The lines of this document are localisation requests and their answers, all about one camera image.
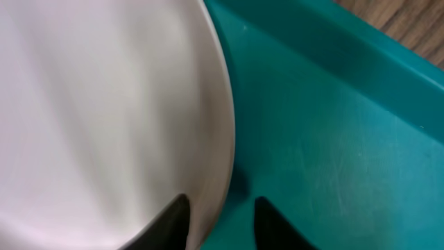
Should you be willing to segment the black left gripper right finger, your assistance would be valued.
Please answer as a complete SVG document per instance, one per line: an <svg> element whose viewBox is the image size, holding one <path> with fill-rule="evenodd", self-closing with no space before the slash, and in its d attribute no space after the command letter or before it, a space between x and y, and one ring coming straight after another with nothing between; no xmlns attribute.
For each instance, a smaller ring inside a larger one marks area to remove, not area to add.
<svg viewBox="0 0 444 250"><path fill-rule="evenodd" d="M256 250L316 250L266 198L255 199Z"/></svg>

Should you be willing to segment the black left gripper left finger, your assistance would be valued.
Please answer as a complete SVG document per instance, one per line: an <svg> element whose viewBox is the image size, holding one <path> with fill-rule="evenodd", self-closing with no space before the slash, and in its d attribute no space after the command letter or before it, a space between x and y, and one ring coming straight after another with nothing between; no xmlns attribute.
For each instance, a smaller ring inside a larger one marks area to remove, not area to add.
<svg viewBox="0 0 444 250"><path fill-rule="evenodd" d="M190 217L190 201L185 194L179 194L141 233L121 249L185 250Z"/></svg>

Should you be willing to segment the white round plate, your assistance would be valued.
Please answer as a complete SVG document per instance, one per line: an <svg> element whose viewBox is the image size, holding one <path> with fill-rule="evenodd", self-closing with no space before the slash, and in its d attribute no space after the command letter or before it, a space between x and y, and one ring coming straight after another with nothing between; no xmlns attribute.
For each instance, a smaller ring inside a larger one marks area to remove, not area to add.
<svg viewBox="0 0 444 250"><path fill-rule="evenodd" d="M234 141L202 1L1 2L2 249L120 249L179 194L198 249Z"/></svg>

